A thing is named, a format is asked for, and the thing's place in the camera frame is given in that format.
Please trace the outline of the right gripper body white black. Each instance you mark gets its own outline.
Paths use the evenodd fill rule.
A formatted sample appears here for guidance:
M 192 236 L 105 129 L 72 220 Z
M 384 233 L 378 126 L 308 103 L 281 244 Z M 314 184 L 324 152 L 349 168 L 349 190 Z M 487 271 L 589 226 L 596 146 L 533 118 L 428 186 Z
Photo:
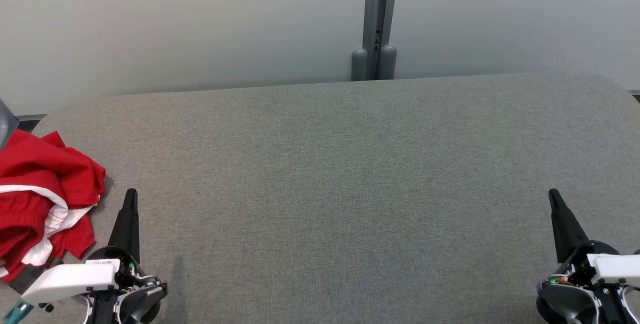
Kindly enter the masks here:
M 537 287 L 536 308 L 548 323 L 638 323 L 627 296 L 639 286 L 639 253 L 622 255 L 589 240 Z

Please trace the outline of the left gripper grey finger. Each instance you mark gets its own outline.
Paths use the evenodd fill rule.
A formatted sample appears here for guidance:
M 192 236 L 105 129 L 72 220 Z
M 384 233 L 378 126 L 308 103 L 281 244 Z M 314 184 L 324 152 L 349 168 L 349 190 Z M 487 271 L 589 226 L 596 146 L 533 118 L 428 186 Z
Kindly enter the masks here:
M 126 191 L 125 199 L 113 227 L 108 246 L 127 251 L 136 262 L 139 262 L 140 225 L 137 190 L 128 189 Z

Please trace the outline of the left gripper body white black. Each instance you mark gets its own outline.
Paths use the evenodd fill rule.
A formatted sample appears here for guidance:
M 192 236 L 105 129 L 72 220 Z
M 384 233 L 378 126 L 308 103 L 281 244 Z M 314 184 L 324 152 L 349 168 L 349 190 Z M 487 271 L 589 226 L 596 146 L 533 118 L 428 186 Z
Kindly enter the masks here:
M 145 274 L 134 253 L 107 246 L 83 263 L 45 270 L 21 299 L 30 305 L 78 299 L 86 305 L 85 323 L 150 323 L 168 288 L 166 281 Z

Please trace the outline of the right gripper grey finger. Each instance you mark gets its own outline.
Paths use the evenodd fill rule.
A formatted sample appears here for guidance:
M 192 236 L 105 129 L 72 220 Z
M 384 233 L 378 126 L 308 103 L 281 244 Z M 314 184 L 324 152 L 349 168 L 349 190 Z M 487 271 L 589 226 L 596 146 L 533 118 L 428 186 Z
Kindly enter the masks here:
M 562 264 L 576 248 L 589 239 L 560 192 L 557 189 L 550 189 L 548 194 L 555 252 L 557 262 Z

